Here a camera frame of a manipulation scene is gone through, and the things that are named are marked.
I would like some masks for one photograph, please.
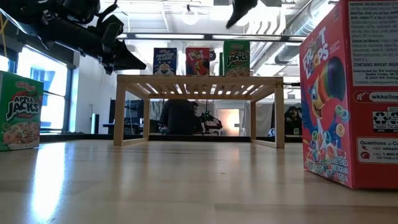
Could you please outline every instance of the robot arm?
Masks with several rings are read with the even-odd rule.
[[[116,2],[99,13],[99,0],[1,0],[0,12],[24,33],[40,38],[46,49],[59,44],[89,55],[109,75],[114,70],[143,70],[146,64],[116,39],[124,24],[114,15],[104,20],[117,8]],[[96,27],[83,27],[95,16]]]

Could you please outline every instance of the wooden table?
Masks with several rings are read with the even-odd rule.
[[[163,77],[118,75],[113,144],[124,146],[147,141],[150,99],[247,100],[250,101],[251,142],[284,148],[284,81],[282,77]],[[124,140],[124,100],[126,91],[144,100],[142,139]],[[256,103],[275,93],[275,142],[256,140]]]

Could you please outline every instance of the window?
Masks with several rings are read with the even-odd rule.
[[[40,127],[57,130],[65,128],[65,106],[69,102],[67,66],[24,47],[19,54],[17,74],[44,83]]]
[[[0,55],[0,71],[8,72],[8,58]]]

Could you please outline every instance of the person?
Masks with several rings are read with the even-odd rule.
[[[160,123],[167,134],[193,135],[197,123],[194,106],[188,100],[167,100],[163,106]]]
[[[193,106],[193,114],[195,115],[195,117],[194,117],[195,130],[194,130],[194,132],[195,133],[203,133],[203,127],[201,126],[200,117],[197,116],[199,104],[194,101],[194,102],[192,102],[192,106]]]

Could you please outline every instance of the white wall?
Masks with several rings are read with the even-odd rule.
[[[110,99],[116,99],[116,74],[107,75],[97,60],[79,57],[79,67],[73,72],[70,131],[91,133],[91,114],[99,114],[99,123],[108,123]],[[137,99],[126,93],[126,100]],[[99,126],[100,134],[108,129]]]

